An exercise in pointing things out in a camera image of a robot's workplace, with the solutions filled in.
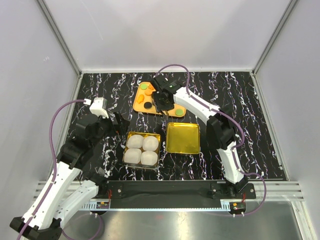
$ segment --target tray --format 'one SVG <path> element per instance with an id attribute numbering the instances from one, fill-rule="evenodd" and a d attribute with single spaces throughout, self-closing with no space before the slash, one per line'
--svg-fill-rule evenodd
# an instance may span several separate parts
<path id="1" fill-rule="evenodd" d="M 126 163 L 125 162 L 125 153 L 126 151 L 129 149 L 127 147 L 127 143 L 128 143 L 128 140 L 131 136 L 133 135 L 141 135 L 143 136 L 144 138 L 146 137 L 149 137 L 149 136 L 154 136 L 156 139 L 158 139 L 158 142 L 159 142 L 159 146 L 158 148 L 154 151 L 157 155 L 158 155 L 158 161 L 156 162 L 155 165 L 153 166 L 150 166 L 150 165 L 142 165 L 141 164 L 141 161 L 138 163 L 138 164 L 134 164 L 134 163 Z M 137 132 L 137 131 L 130 131 L 128 132 L 128 136 L 126 138 L 126 143 L 125 143 L 125 148 L 124 148 L 124 152 L 123 152 L 123 158 L 122 158 L 122 163 L 125 165 L 125 166 L 128 166 L 128 167 L 131 167 L 131 168 L 142 168 L 142 169 L 156 169 L 158 167 L 158 164 L 159 164 L 159 154 L 160 154 L 160 147 L 161 147 L 161 136 L 159 134 L 155 134 L 155 133 L 145 133 L 145 132 Z M 141 152 L 145 152 L 145 150 L 141 147 L 139 148 L 141 150 Z"/>
<path id="2" fill-rule="evenodd" d="M 166 129 L 166 148 L 168 153 L 199 154 L 200 132 L 195 123 L 170 122 Z"/>
<path id="3" fill-rule="evenodd" d="M 146 95 L 146 91 L 147 90 L 148 90 L 148 92 L 154 91 L 154 90 L 150 89 L 151 88 L 150 85 L 151 85 L 151 83 L 147 82 L 147 81 L 144 81 L 144 82 L 140 83 L 140 85 L 138 87 L 138 90 L 136 91 L 135 99 L 134 99 L 134 102 L 133 102 L 133 109 L 136 112 L 161 115 L 161 113 L 156 112 L 156 107 L 153 105 L 153 100 L 152 100 L 151 95 Z M 143 102 L 138 103 L 138 98 L 139 98 L 140 95 L 143 95 L 144 100 L 143 100 Z M 146 109 L 144 107 L 144 104 L 146 102 L 152 103 L 152 107 L 150 109 Z M 186 109 L 184 107 L 182 107 L 182 106 L 180 106 L 178 104 L 174 104 L 174 109 L 168 111 L 168 114 L 169 114 L 169 116 L 172 116 L 172 117 L 183 118 L 186 115 L 186 112 L 187 111 L 186 111 Z"/>

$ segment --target orange tray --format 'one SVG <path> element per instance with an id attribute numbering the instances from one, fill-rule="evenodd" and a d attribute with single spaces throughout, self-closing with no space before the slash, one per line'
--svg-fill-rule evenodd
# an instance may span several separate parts
<path id="1" fill-rule="evenodd" d="M 161 113 L 158 113 L 156 112 L 156 107 L 153 105 L 153 100 L 152 100 L 152 97 L 151 95 L 147 95 L 146 92 L 150 93 L 154 91 L 154 89 L 152 88 L 152 85 L 150 82 L 141 82 L 139 87 L 138 87 L 138 90 L 136 92 L 136 95 L 135 95 L 135 99 L 134 99 L 134 103 L 133 103 L 133 109 L 136 111 L 136 112 L 141 112 L 141 113 L 147 113 L 147 114 L 157 114 L 157 115 L 161 115 Z M 143 101 L 141 103 L 138 103 L 138 98 L 140 95 L 143 95 Z M 152 103 L 152 107 L 150 109 L 146 109 L 144 107 L 144 104 L 146 102 L 150 102 Z M 180 106 L 178 104 L 174 104 L 174 109 L 168 111 L 168 114 L 169 116 L 172 116 L 172 117 L 176 117 L 176 118 L 183 118 L 185 115 L 186 115 L 186 109 L 183 107 L 183 106 Z"/>

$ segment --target marble pattern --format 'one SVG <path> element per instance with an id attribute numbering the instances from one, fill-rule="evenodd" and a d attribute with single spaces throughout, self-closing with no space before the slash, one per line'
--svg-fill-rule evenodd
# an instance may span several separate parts
<path id="1" fill-rule="evenodd" d="M 109 112 L 120 111 L 131 122 L 129 131 L 157 133 L 161 135 L 159 166 L 156 170 L 134 169 L 122 165 L 125 136 L 106 137 L 96 148 L 94 157 L 83 170 L 105 171 L 110 180 L 219 180 L 224 168 L 218 153 L 209 149 L 206 142 L 206 125 L 187 111 L 185 117 L 169 117 L 135 112 L 138 85 L 149 82 L 154 73 L 86 73 L 83 76 L 78 99 L 107 99 Z M 186 81 L 186 73 L 165 73 L 169 79 Z M 240 123 L 245 134 L 245 144 L 238 148 L 238 155 L 246 172 L 262 174 L 265 179 L 285 179 L 268 132 L 259 104 L 258 95 L 249 72 L 191 72 L 190 90 L 206 101 L 224 107 L 231 105 L 232 116 Z M 87 106 L 77 104 L 74 108 L 68 135 L 76 121 L 89 113 Z M 198 123 L 200 125 L 201 151 L 197 155 L 167 153 L 166 130 L 169 122 Z"/>

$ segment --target cable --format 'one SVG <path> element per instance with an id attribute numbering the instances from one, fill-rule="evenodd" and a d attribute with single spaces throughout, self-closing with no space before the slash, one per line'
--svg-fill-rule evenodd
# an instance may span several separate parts
<path id="1" fill-rule="evenodd" d="M 243 129 L 241 128 L 241 126 L 239 125 L 239 123 L 237 123 L 237 122 L 236 122 L 232 117 L 230 117 L 229 115 L 225 114 L 225 113 L 222 112 L 222 111 L 215 110 L 215 109 L 211 109 L 207 104 L 205 104 L 204 102 L 198 100 L 198 99 L 195 98 L 193 95 L 190 95 L 190 91 L 189 91 L 190 72 L 189 72 L 189 70 L 188 70 L 185 66 L 183 66 L 183 65 L 181 65 L 181 64 L 169 64 L 169 65 L 164 66 L 163 68 L 161 68 L 161 69 L 155 74 L 155 76 L 157 76 L 162 70 L 164 70 L 164 69 L 166 69 L 166 68 L 168 68 L 168 67 L 172 67 L 172 66 L 181 67 L 181 68 L 183 68 L 183 69 L 186 70 L 186 73 L 187 73 L 186 93 L 189 95 L 190 98 L 192 98 L 192 99 L 195 100 L 197 103 L 199 103 L 199 104 L 201 104 L 202 106 L 204 106 L 205 108 L 209 109 L 209 111 L 213 111 L 213 112 L 215 112 L 215 113 L 217 113 L 217 114 L 220 114 L 220 115 L 226 117 L 226 118 L 229 119 L 229 120 L 238 128 L 238 130 L 240 131 L 240 133 L 241 133 L 241 141 L 240 141 L 240 143 L 237 144 L 237 145 L 235 145 L 235 146 L 233 146 L 233 147 L 231 148 L 232 157 L 233 157 L 235 166 L 236 166 L 236 168 L 238 169 L 238 171 L 239 171 L 241 174 L 245 175 L 245 176 L 248 176 L 248 177 L 249 177 L 249 176 L 255 175 L 255 176 L 257 176 L 258 178 L 260 178 L 261 181 L 262 181 L 262 183 L 263 183 L 263 187 L 264 187 L 264 195 L 263 195 L 262 201 L 260 202 L 259 206 L 258 206 L 255 210 L 253 210 L 253 211 L 251 211 L 251 212 L 248 212 L 248 213 L 246 213 L 245 215 L 254 214 L 255 212 L 257 212 L 257 211 L 261 208 L 261 206 L 264 204 L 264 202 L 265 202 L 265 200 L 266 200 L 266 197 L 267 197 L 267 186 L 266 186 L 265 180 L 263 179 L 263 177 L 262 177 L 260 174 L 255 173 L 255 172 L 246 173 L 246 172 L 244 172 L 244 171 L 241 170 L 241 168 L 239 167 L 239 165 L 238 165 L 238 163 L 237 163 L 235 150 L 236 150 L 236 148 L 238 148 L 238 147 L 240 147 L 241 145 L 243 145 L 244 142 L 245 142 L 245 133 L 244 133 Z"/>
<path id="2" fill-rule="evenodd" d="M 77 219 L 80 219 L 80 218 L 82 218 L 82 217 L 84 217 L 84 216 L 87 216 L 87 214 L 83 214 L 83 215 L 81 215 L 80 217 L 78 217 Z M 102 229 L 103 223 L 104 223 L 103 220 L 102 220 L 102 217 L 101 217 L 99 214 L 96 213 L 96 214 L 95 214 L 95 217 L 98 217 L 98 218 L 99 218 L 99 228 L 98 228 L 98 230 L 96 231 L 96 233 L 95 233 L 91 238 L 89 238 L 88 240 L 93 240 L 93 239 L 95 239 L 95 238 L 98 236 L 98 234 L 100 233 L 100 231 L 101 231 L 101 229 Z M 64 230 L 62 230 L 62 234 L 63 234 L 63 236 L 65 236 L 65 238 L 68 239 L 68 240 L 75 240 L 75 239 L 69 237 L 69 236 L 65 233 Z"/>
<path id="3" fill-rule="evenodd" d="M 51 149 L 51 154 L 52 154 L 52 160 L 53 160 L 53 177 L 52 177 L 52 183 L 49 184 L 48 188 L 46 189 L 43 197 L 41 198 L 39 204 L 35 207 L 34 211 L 32 212 L 32 216 L 28 219 L 28 221 L 24 224 L 24 226 L 22 227 L 21 231 L 19 232 L 18 237 L 16 238 L 16 240 L 20 240 L 20 238 L 22 237 L 24 231 L 26 230 L 27 226 L 29 226 L 30 222 L 32 221 L 32 219 L 34 218 L 34 216 L 37 214 L 39 208 L 41 207 L 42 203 L 45 201 L 47 195 L 50 192 L 50 189 L 53 186 L 53 183 L 56 180 L 57 177 L 57 161 L 56 161 L 56 153 L 55 153 L 55 148 L 54 148 L 54 143 L 52 140 L 52 130 L 53 130 L 53 126 L 54 126 L 54 122 L 56 120 L 56 117 L 58 115 L 58 113 L 66 106 L 73 104 L 73 103 L 84 103 L 85 100 L 73 100 L 73 101 L 69 101 L 65 104 L 63 104 L 53 115 L 51 123 L 50 123 L 50 127 L 49 127 L 49 143 L 50 143 L 50 149 Z"/>

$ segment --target purple cable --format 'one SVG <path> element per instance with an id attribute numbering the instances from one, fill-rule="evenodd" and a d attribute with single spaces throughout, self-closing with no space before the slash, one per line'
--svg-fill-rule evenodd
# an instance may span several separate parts
<path id="1" fill-rule="evenodd" d="M 86 215 L 87 215 L 87 214 L 83 214 L 83 215 L 81 215 L 80 217 L 78 217 L 77 219 L 80 219 L 80 218 L 82 218 L 82 217 L 84 217 L 84 216 L 86 216 Z M 99 228 L 98 228 L 98 230 L 96 231 L 96 233 L 95 233 L 91 238 L 89 238 L 88 240 L 93 240 L 93 239 L 95 239 L 95 238 L 98 236 L 98 234 L 100 233 L 101 229 L 102 229 L 102 225 L 103 225 L 102 217 L 101 217 L 100 215 L 98 215 L 98 214 L 97 214 L 97 216 L 99 217 Z M 69 236 L 65 233 L 64 230 L 62 230 L 62 234 L 63 234 L 63 236 L 65 236 L 65 238 L 68 239 L 68 240 L 75 240 L 75 239 L 69 237 Z"/>
<path id="2" fill-rule="evenodd" d="M 58 113 L 66 106 L 73 104 L 73 103 L 84 103 L 85 100 L 73 100 L 73 101 L 69 101 L 65 104 L 63 104 L 53 115 L 51 123 L 50 123 L 50 127 L 49 127 L 49 143 L 50 143 L 50 148 L 51 148 L 51 154 L 52 154 L 52 160 L 53 160 L 53 178 L 52 178 L 52 182 L 55 182 L 56 177 L 57 177 L 57 161 L 56 161 L 56 153 L 55 153 L 55 148 L 54 148 L 54 143 L 52 140 L 52 129 L 54 126 L 54 122 L 56 120 L 56 117 L 58 115 Z M 52 188 L 53 184 L 50 183 L 50 185 L 48 186 L 47 190 L 45 191 L 43 197 L 41 198 L 39 204 L 36 206 L 36 208 L 34 209 L 34 211 L 32 212 L 32 215 L 35 216 L 36 213 L 38 212 L 39 208 L 41 207 L 42 203 L 45 201 L 47 195 L 50 192 L 50 189 Z M 24 224 L 23 228 L 21 229 L 21 231 L 19 232 L 19 235 L 17 237 L 16 240 L 20 240 L 20 238 L 22 237 L 24 231 L 26 230 L 27 226 L 30 224 L 30 222 L 32 221 L 33 217 L 30 217 L 28 219 L 28 221 Z"/>
<path id="3" fill-rule="evenodd" d="M 234 152 L 234 151 L 235 151 L 236 148 L 240 147 L 240 146 L 243 145 L 244 142 L 245 142 L 245 133 L 244 133 L 243 129 L 241 128 L 241 126 L 239 125 L 239 123 L 237 123 L 237 122 L 236 122 L 232 117 L 230 117 L 229 115 L 227 115 L 227 114 L 225 114 L 224 112 L 219 111 L 219 110 L 210 109 L 210 107 L 209 107 L 207 104 L 205 104 L 204 102 L 198 100 L 198 99 L 195 98 L 193 95 L 190 95 L 190 92 L 189 92 L 190 72 L 189 72 L 189 70 L 188 70 L 185 66 L 183 66 L 183 65 L 181 65 L 181 64 L 169 64 L 169 65 L 164 66 L 163 68 L 161 68 L 161 69 L 155 74 L 155 76 L 157 76 L 162 70 L 164 70 L 164 69 L 166 69 L 166 68 L 168 68 L 168 67 L 172 67 L 172 66 L 181 67 L 181 68 L 183 68 L 183 69 L 186 70 L 186 73 L 187 73 L 186 93 L 189 95 L 189 97 L 191 97 L 191 98 L 192 98 L 193 100 L 195 100 L 197 103 L 201 104 L 202 106 L 204 106 L 205 108 L 209 109 L 210 111 L 213 111 L 213 112 L 215 112 L 215 113 L 217 113 L 217 114 L 220 114 L 220 115 L 226 117 L 226 118 L 229 119 L 229 120 L 238 128 L 238 130 L 240 131 L 240 133 L 241 133 L 241 141 L 240 141 L 240 143 L 237 144 L 237 145 L 235 145 L 235 146 L 233 146 L 233 147 L 231 148 L 232 157 L 233 157 L 235 166 L 236 166 L 236 168 L 239 170 L 240 167 L 239 167 L 239 165 L 238 165 L 238 163 L 237 163 L 237 159 L 236 159 L 236 155 L 235 155 L 235 152 Z M 240 170 L 239 172 L 242 173 L 242 174 L 245 175 L 245 176 L 255 175 L 255 176 L 257 176 L 258 178 L 260 178 L 261 181 L 262 181 L 262 183 L 263 183 L 264 195 L 263 195 L 262 201 L 260 202 L 259 206 L 258 206 L 255 210 L 253 210 L 253 211 L 248 212 L 248 213 L 245 214 L 245 215 L 251 215 L 251 214 L 254 214 L 255 212 L 257 212 L 257 211 L 261 208 L 261 206 L 264 204 L 264 202 L 265 202 L 265 200 L 266 200 L 266 197 L 267 197 L 267 186 L 266 186 L 266 182 L 265 182 L 265 180 L 263 179 L 263 177 L 262 177 L 260 174 L 258 174 L 258 173 L 254 173 L 254 172 L 252 172 L 252 173 L 246 173 L 246 172 L 241 171 L 241 170 Z"/>

